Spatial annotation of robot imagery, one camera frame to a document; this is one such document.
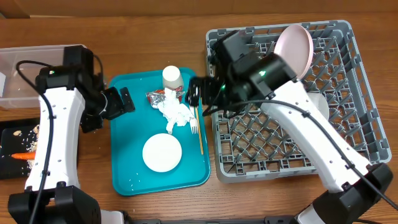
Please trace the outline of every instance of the blue tray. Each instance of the blue tray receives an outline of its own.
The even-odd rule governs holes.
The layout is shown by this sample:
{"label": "blue tray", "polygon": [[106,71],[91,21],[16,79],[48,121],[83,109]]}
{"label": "blue tray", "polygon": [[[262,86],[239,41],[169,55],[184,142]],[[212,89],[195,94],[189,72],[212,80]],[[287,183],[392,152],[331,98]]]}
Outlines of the blue tray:
{"label": "blue tray", "polygon": [[[189,79],[196,75],[189,68],[180,68],[180,71],[186,91]],[[173,170],[158,173],[144,164],[142,148],[151,136],[167,133],[166,118],[159,110],[153,109],[146,98],[147,92],[162,89],[162,71],[119,75],[110,86],[118,90],[127,87],[136,106],[135,112],[111,121],[114,189],[121,195],[132,196],[204,184],[210,176],[210,160],[201,107],[198,112],[204,155],[200,152],[199,135],[191,133],[189,123],[184,127],[175,125],[173,136],[182,147],[181,161]]]}

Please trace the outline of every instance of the foil wrapper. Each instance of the foil wrapper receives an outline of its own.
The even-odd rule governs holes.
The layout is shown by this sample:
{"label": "foil wrapper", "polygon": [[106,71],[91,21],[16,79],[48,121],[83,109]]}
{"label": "foil wrapper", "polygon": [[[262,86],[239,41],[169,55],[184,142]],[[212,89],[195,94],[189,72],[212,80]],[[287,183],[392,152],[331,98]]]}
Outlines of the foil wrapper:
{"label": "foil wrapper", "polygon": [[[176,97],[178,98],[178,100],[181,103],[182,95],[185,93],[184,91],[182,91],[182,86],[178,87],[174,91],[176,91]],[[157,105],[160,102],[163,102],[165,100],[164,90],[152,91],[152,92],[146,93],[146,96],[147,96],[147,99],[148,99],[150,105],[155,109],[158,109]]]}

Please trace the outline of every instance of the wooden table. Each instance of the wooden table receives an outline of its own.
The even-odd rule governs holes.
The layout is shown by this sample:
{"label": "wooden table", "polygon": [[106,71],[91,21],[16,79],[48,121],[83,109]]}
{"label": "wooden table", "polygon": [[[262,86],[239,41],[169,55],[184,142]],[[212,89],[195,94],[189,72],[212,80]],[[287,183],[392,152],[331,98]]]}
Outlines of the wooden table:
{"label": "wooden table", "polygon": [[[85,44],[98,54],[106,76],[160,70],[167,65],[190,67],[205,74],[205,34],[210,29],[291,22],[345,19],[351,23],[377,107],[381,114],[398,174],[398,15],[266,14],[245,16],[99,17],[20,19],[0,21],[0,48],[35,45]],[[38,116],[38,110],[1,111],[0,119]],[[162,220],[262,218],[296,214],[322,194],[316,175],[261,182],[223,184],[215,173],[211,120],[206,119],[211,177],[200,187],[136,197],[121,197],[113,189],[109,125],[80,135],[78,175],[81,189],[97,199],[102,209],[126,210],[134,218]],[[9,194],[22,192],[25,179],[0,181],[0,223],[13,223],[7,211]],[[398,202],[398,179],[387,195]],[[363,218],[398,223],[398,213],[384,201]]]}

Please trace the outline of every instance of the pink plate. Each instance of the pink plate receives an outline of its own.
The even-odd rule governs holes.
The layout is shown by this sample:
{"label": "pink plate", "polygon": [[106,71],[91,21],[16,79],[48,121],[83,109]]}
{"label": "pink plate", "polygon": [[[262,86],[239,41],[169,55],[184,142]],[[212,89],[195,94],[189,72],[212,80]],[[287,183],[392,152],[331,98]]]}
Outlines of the pink plate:
{"label": "pink plate", "polygon": [[300,25],[291,25],[280,35],[274,53],[282,57],[302,79],[311,66],[313,43],[311,35]]}

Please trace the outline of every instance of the chopstick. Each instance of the chopstick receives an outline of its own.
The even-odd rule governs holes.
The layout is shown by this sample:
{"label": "chopstick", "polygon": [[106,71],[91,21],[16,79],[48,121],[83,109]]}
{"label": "chopstick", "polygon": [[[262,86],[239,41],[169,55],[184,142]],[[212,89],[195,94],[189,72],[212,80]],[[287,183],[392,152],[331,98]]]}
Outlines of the chopstick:
{"label": "chopstick", "polygon": [[199,114],[198,114],[198,108],[197,107],[195,107],[195,112],[197,114],[197,120],[198,120],[198,133],[199,133],[200,152],[203,155],[203,144],[201,142],[200,122],[199,122]]}

